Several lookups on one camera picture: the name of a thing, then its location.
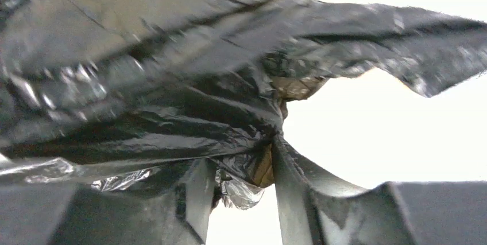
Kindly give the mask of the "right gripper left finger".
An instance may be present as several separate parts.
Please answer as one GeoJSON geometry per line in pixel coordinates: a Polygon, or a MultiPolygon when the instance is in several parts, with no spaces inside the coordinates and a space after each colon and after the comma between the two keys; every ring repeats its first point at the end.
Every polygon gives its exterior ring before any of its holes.
{"type": "Polygon", "coordinates": [[[170,162],[103,180],[62,159],[1,169],[2,244],[205,244],[215,166],[170,162]]]}

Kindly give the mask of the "black trash bag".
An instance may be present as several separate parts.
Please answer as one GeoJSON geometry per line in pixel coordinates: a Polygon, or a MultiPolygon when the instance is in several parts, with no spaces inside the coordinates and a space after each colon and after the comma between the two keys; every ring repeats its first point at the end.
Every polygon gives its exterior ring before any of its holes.
{"type": "Polygon", "coordinates": [[[1,183],[149,193],[207,158],[268,186],[287,103],[376,68],[433,97],[486,69],[486,23],[317,0],[1,0],[1,183]]]}

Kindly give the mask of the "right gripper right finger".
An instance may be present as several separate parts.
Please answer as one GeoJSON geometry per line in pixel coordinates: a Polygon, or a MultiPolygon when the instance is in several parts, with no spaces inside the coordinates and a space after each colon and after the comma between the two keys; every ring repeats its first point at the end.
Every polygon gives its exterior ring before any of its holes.
{"type": "Polygon", "coordinates": [[[283,244],[484,245],[486,182],[354,185],[272,142],[283,244]]]}

